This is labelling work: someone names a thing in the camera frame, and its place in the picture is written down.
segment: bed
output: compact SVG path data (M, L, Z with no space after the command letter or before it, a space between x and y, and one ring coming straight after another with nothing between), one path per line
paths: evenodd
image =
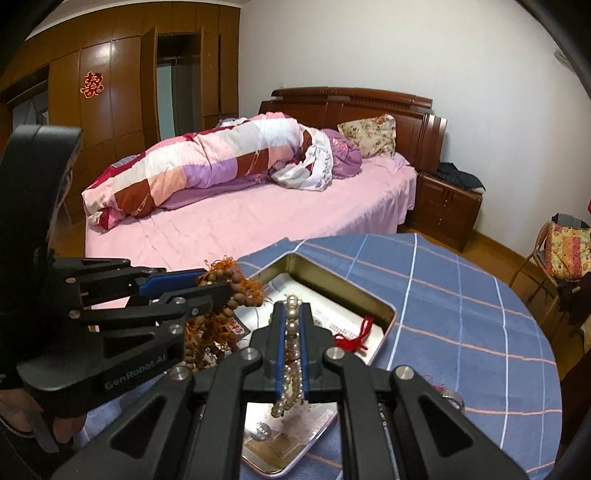
M308 87L276 90L260 113L284 112L299 123L333 128L390 113L397 122L397 160L376 157L362 172L334 180L322 193L274 184L225 193L177 210L127 218L110 231L87 226L88 257L129 258L171 270L197 268L224 255L241 257L283 238L344 233L396 233L414 206L416 170L437 170L446 120L432 100L384 90Z

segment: tablecloth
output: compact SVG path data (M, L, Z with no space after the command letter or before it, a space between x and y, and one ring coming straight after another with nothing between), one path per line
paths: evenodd
M239 263L252 275L290 251L396 308L374 365L411 365L459 391L465 415L531 480L549 473L562 422L558 371L548 340L506 284L416 233L285 239ZM283 478L342 476L335 422ZM240 478L261 477L243 464Z

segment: colorful cushion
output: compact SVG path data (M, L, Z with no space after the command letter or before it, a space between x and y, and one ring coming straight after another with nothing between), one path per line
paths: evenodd
M361 149L363 158L375 155L394 156L396 119L387 113L375 118L354 120L338 125L339 132Z
M546 268L550 275L579 280L591 271L591 229L552 224L546 238Z

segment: wooden headboard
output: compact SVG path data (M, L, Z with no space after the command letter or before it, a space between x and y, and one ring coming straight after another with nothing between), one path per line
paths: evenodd
M437 171L447 120L431 113L429 98L341 87L286 88L272 96L259 113L283 112L308 127L336 130L342 122L390 113L396 117L396 151L417 170Z

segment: pink bed sheet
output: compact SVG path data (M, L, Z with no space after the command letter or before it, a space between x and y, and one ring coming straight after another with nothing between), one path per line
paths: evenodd
M239 258L286 237L395 233L414 207L416 181L403 156L374 157L363 161L360 174L333 180L324 192L266 184L126 218L110 231L87 224L86 256L186 270L224 255Z

